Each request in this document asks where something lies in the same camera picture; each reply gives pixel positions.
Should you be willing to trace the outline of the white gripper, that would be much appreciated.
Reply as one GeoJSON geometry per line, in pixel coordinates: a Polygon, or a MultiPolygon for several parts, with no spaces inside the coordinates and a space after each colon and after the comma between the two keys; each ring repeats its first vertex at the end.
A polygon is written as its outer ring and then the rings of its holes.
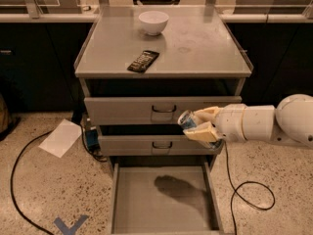
{"type": "Polygon", "coordinates": [[[222,137],[228,142],[245,142],[243,132],[245,108],[245,104],[231,104],[221,110],[219,107],[197,110],[195,115],[204,123],[197,127],[185,129],[184,134],[194,141],[217,142],[222,137]]]}

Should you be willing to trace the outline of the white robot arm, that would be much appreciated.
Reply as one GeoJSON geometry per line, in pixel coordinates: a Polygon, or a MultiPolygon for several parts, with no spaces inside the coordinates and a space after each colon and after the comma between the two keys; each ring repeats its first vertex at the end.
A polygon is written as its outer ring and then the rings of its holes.
{"type": "Polygon", "coordinates": [[[185,111],[178,124],[190,139],[210,147],[224,140],[257,140],[273,145],[313,148],[313,98],[294,94],[277,107],[230,104],[185,111]]]}

